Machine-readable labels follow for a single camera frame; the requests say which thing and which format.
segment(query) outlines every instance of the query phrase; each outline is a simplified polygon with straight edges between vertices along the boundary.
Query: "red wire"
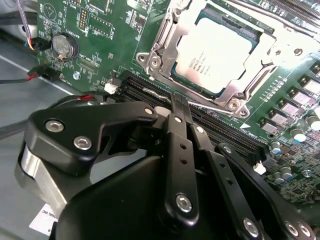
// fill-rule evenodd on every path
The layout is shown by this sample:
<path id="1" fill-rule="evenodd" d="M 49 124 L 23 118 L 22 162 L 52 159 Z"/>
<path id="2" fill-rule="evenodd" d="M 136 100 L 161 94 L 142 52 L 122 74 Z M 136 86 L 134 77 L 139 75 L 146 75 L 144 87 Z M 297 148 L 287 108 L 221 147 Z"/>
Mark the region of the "red wire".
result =
<path id="1" fill-rule="evenodd" d="M 37 75 L 33 74 L 26 78 L 27 81 L 30 81 L 31 79 L 34 79 Z"/>
<path id="2" fill-rule="evenodd" d="M 86 95 L 86 96 L 77 96 L 78 99 L 80 100 L 90 100 L 92 99 L 92 95 Z"/>

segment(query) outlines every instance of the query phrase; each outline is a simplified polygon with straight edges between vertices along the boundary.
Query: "electrolytic capacitor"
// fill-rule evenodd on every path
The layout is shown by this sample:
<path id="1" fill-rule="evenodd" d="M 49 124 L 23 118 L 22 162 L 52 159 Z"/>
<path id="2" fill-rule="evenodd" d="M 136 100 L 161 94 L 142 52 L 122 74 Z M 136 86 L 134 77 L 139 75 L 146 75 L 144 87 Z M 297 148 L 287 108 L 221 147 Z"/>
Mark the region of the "electrolytic capacitor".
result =
<path id="1" fill-rule="evenodd" d="M 277 185 L 280 185 L 285 182 L 285 180 L 282 178 L 281 172 L 276 172 L 275 174 L 273 174 L 273 177 L 274 177 L 274 183 Z"/>
<path id="2" fill-rule="evenodd" d="M 314 197 L 312 196 L 312 194 L 308 194 L 307 196 L 305 196 L 305 200 L 308 204 L 314 204 L 315 200 Z"/>
<path id="3" fill-rule="evenodd" d="M 274 141 L 271 143 L 271 152 L 275 155 L 281 154 L 280 143 Z"/>
<path id="4" fill-rule="evenodd" d="M 318 191 L 313 191 L 312 192 L 312 197 L 313 197 L 314 200 L 320 201 L 320 194 L 319 194 Z"/>
<path id="5" fill-rule="evenodd" d="M 292 178 L 291 168 L 288 166 L 284 166 L 283 168 L 281 168 L 281 174 L 284 180 Z"/>
<path id="6" fill-rule="evenodd" d="M 310 128 L 314 131 L 320 130 L 320 119 L 318 116 L 312 115 L 308 116 L 305 119 L 306 123 L 310 126 Z"/>
<path id="7" fill-rule="evenodd" d="M 293 139 L 298 143 L 302 143 L 307 139 L 304 131 L 300 128 L 295 128 L 295 129 L 291 130 L 290 133 L 291 133 L 291 136 L 293 137 Z"/>

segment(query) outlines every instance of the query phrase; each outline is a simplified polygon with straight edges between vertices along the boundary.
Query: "black plastic bracket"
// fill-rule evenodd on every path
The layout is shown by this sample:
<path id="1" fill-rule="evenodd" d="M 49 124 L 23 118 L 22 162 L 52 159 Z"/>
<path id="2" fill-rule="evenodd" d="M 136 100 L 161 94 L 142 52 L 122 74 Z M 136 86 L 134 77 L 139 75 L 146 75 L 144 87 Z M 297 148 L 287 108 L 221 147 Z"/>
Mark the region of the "black plastic bracket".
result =
<path id="1" fill-rule="evenodd" d="M 164 159 L 165 192 L 161 206 L 163 222 L 176 228 L 194 226 L 199 218 L 198 192 L 193 144 L 187 137 L 192 121 L 188 102 L 171 96 L 172 113 L 167 117 Z"/>
<path id="2" fill-rule="evenodd" d="M 315 239 L 309 225 L 281 198 L 228 144 L 216 147 L 230 164 L 251 209 L 257 214 L 271 239 Z"/>
<path id="3" fill-rule="evenodd" d="M 264 234 L 260 228 L 249 204 L 233 174 L 226 158 L 214 151 L 207 133 L 200 126 L 192 125 L 191 132 L 199 157 L 206 159 L 211 167 L 223 200 L 232 221 L 230 228 L 239 239 L 263 240 Z M 225 146 L 227 151 L 234 151 Z"/>
<path id="4" fill-rule="evenodd" d="M 110 105 L 50 108 L 33 113 L 24 135 L 32 154 L 53 164 L 65 173 L 81 175 L 91 168 L 97 156 L 110 149 L 124 129 L 156 122 L 157 113 L 144 102 Z M 63 130 L 48 130 L 48 121 L 58 121 Z M 75 139 L 84 136 L 91 142 L 89 149 L 75 146 Z"/>

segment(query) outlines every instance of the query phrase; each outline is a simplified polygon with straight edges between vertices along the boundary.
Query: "capacitor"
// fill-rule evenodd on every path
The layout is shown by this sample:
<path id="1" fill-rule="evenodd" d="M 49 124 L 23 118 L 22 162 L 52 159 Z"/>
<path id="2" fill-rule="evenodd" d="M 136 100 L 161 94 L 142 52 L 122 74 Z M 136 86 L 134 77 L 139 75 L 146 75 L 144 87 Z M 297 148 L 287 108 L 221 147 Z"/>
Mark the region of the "capacitor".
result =
<path id="1" fill-rule="evenodd" d="M 282 178 L 281 172 L 276 172 L 275 174 L 273 174 L 273 177 L 274 177 L 274 183 L 277 185 L 280 185 L 285 182 L 285 180 Z"/>
<path id="2" fill-rule="evenodd" d="M 66 32 L 60 32 L 52 37 L 53 55 L 61 62 L 69 61 L 79 54 L 77 40 Z"/>
<path id="3" fill-rule="evenodd" d="M 301 128 L 295 128 L 291 130 L 290 133 L 293 139 L 298 143 L 302 143 L 307 139 L 304 131 Z"/>
<path id="4" fill-rule="evenodd" d="M 281 154 L 280 143 L 274 141 L 271 143 L 271 152 L 275 155 Z"/>
<path id="5" fill-rule="evenodd" d="M 314 131 L 320 130 L 320 119 L 318 116 L 312 115 L 308 116 L 305 119 L 306 123 L 310 126 L 310 128 Z"/>
<path id="6" fill-rule="evenodd" d="M 291 168 L 288 166 L 284 166 L 283 168 L 281 168 L 281 174 L 284 180 L 292 178 Z"/>
<path id="7" fill-rule="evenodd" d="M 315 200 L 314 197 L 312 196 L 312 194 L 308 194 L 305 196 L 305 200 L 308 204 L 314 204 Z"/>
<path id="8" fill-rule="evenodd" d="M 318 191 L 313 191 L 312 192 L 312 197 L 313 197 L 314 200 L 320 201 L 320 194 L 319 194 Z"/>

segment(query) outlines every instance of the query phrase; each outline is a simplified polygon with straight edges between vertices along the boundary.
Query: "mounting hole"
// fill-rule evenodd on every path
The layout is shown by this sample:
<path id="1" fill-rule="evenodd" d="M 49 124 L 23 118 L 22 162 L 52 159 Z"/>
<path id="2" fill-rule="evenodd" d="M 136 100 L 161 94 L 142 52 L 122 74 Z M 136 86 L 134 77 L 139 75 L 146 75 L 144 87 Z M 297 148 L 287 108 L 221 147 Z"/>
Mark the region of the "mounting hole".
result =
<path id="1" fill-rule="evenodd" d="M 181 14 L 181 10 L 180 9 L 175 9 L 175 15 L 180 15 Z"/>
<path id="2" fill-rule="evenodd" d="M 230 178 L 226 178 L 226 182 L 230 185 L 234 184 L 234 182 Z"/>
<path id="3" fill-rule="evenodd" d="M 294 55 L 300 56 L 304 51 L 301 48 L 297 48 L 293 52 L 294 52 Z"/>
<path id="4" fill-rule="evenodd" d="M 139 55 L 138 60 L 143 63 L 145 61 L 145 57 L 142 55 Z"/>
<path id="5" fill-rule="evenodd" d="M 272 133 L 270 133 L 270 134 L 268 135 L 268 138 L 269 138 L 269 139 L 274 139 L 274 138 L 275 138 L 275 135 L 272 134 Z"/>
<path id="6" fill-rule="evenodd" d="M 184 145 L 184 144 L 180 144 L 180 147 L 183 149 L 183 150 L 186 150 L 187 149 L 187 147 L 186 147 L 186 145 Z"/>
<path id="7" fill-rule="evenodd" d="M 246 116 L 248 116 L 248 112 L 247 112 L 246 110 L 242 110 L 242 111 L 240 112 L 240 116 L 241 116 L 241 117 L 246 117 Z"/>
<path id="8" fill-rule="evenodd" d="M 187 163 L 188 163 L 188 161 L 185 160 L 185 159 L 183 159 L 183 158 L 180 159 L 180 162 L 181 162 L 182 164 L 187 164 Z"/>

